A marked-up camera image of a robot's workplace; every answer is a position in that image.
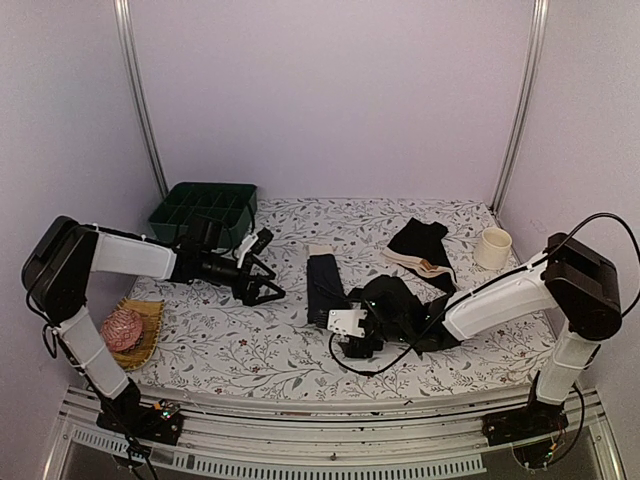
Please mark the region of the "navy blue underwear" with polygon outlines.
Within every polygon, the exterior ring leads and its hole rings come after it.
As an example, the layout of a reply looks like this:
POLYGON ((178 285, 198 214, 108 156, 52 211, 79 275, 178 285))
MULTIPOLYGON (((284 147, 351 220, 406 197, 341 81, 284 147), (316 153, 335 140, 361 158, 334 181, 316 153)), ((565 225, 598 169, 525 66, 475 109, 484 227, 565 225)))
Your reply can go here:
POLYGON ((330 246, 308 246, 306 276, 307 322, 325 329, 331 310, 351 308, 344 292, 333 249, 330 246))

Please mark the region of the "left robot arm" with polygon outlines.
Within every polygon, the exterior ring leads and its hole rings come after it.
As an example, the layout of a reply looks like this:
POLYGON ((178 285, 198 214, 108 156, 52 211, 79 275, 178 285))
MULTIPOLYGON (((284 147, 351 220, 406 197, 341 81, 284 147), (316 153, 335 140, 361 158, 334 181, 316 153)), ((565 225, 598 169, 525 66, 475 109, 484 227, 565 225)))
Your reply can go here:
POLYGON ((148 426, 148 412, 124 393, 132 385, 108 351, 91 308, 101 276, 145 277, 174 284, 195 281, 227 287, 234 299, 255 307, 284 298, 275 273, 259 258, 273 236, 267 229, 245 238, 238 253, 218 249, 220 227, 205 216, 191 219, 170 243, 69 216, 53 220, 24 263, 27 307, 55 333, 73 368, 103 397, 114 400, 111 419, 128 434, 148 426))

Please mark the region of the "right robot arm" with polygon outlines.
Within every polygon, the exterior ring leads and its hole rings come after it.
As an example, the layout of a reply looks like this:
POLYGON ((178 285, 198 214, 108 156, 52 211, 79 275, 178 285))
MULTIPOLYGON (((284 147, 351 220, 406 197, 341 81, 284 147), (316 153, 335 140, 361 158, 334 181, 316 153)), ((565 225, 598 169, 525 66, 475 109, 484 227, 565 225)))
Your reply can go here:
POLYGON ((474 290, 423 304, 399 278, 383 275, 362 291, 360 304, 328 314, 327 329, 343 337, 348 358, 368 358, 387 341, 404 341, 416 354, 444 351, 511 320, 560 310, 565 325, 534 379, 534 400, 517 415, 527 436, 554 422, 555 406, 623 320, 614 263, 564 233, 549 237, 527 263, 474 290))

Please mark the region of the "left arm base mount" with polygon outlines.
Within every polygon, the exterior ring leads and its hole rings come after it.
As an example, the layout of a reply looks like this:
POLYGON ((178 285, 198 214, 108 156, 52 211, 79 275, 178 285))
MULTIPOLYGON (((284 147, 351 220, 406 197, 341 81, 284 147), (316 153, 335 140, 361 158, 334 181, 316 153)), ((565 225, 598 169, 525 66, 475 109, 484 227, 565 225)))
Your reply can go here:
POLYGON ((151 406, 138 400, 106 402, 97 418, 98 427, 116 433, 176 446, 181 436, 184 416, 179 403, 160 400, 151 406))

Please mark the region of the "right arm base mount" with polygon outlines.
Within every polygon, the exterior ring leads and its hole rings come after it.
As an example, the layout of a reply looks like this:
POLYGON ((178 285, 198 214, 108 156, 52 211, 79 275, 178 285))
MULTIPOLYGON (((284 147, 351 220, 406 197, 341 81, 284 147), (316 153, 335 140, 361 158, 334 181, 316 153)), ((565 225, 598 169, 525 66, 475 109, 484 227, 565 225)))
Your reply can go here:
POLYGON ((496 446, 551 434, 567 426, 562 407, 529 405, 483 416, 481 432, 490 446, 496 446))

